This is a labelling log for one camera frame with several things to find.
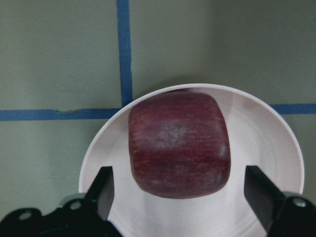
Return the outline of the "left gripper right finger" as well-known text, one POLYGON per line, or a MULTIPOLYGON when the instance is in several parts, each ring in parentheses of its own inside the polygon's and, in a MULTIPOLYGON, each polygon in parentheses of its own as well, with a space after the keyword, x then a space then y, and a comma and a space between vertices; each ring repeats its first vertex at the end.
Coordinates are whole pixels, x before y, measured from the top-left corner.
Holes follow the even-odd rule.
POLYGON ((244 197, 268 233, 285 200, 284 193, 258 166, 248 165, 245 168, 244 197))

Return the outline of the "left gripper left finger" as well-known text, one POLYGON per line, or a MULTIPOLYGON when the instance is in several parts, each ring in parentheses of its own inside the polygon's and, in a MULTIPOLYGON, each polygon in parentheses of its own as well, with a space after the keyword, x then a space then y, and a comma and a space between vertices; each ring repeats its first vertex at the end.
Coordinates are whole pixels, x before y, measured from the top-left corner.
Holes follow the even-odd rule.
POLYGON ((103 221, 107 221, 114 201, 114 175, 111 166, 100 168, 90 188, 85 194, 94 211, 103 221))

